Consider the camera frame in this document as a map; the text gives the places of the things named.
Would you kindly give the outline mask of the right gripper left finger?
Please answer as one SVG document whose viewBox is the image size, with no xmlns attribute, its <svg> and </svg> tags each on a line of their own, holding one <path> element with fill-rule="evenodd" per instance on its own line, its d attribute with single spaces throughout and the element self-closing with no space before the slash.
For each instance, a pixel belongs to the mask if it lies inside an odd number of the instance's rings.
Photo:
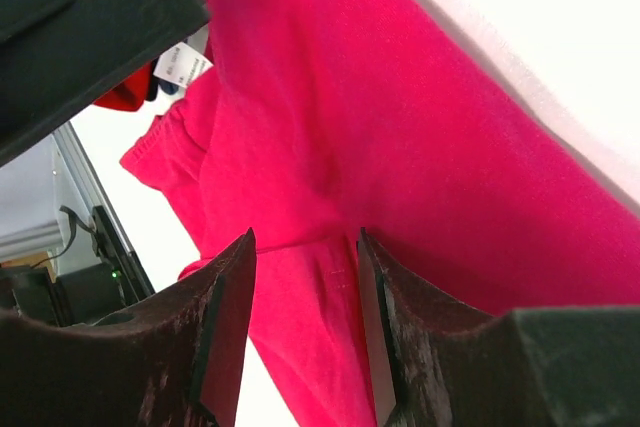
<svg viewBox="0 0 640 427">
<path fill-rule="evenodd" d="M 79 426 L 232 426 L 256 278 L 247 231 L 195 273 L 86 328 Z"/>
</svg>

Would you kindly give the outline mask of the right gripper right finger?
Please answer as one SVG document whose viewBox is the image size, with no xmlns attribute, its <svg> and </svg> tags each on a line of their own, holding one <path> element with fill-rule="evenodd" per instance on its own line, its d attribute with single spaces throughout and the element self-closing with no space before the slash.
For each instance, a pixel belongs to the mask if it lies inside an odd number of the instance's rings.
<svg viewBox="0 0 640 427">
<path fill-rule="evenodd" d="M 366 230 L 357 251 L 378 425 L 514 425 L 495 318 L 401 265 Z"/>
</svg>

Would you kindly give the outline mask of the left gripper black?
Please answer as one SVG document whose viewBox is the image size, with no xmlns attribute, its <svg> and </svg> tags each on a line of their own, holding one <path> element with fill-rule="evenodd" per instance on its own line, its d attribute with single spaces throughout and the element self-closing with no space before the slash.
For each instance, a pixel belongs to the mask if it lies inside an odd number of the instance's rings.
<svg viewBox="0 0 640 427">
<path fill-rule="evenodd" d="M 203 0 L 1 0 L 1 162 L 208 19 Z"/>
</svg>

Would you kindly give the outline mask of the magenta t shirt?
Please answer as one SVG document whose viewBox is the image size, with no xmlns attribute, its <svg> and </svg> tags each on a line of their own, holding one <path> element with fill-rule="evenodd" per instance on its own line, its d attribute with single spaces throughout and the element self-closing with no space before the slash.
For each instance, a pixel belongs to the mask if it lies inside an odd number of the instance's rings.
<svg viewBox="0 0 640 427">
<path fill-rule="evenodd" d="M 491 314 L 638 302 L 638 221 L 413 0 L 206 1 L 212 67 L 122 165 L 203 261 L 255 233 L 249 335 L 300 425 L 375 422 L 361 229 Z"/>
</svg>

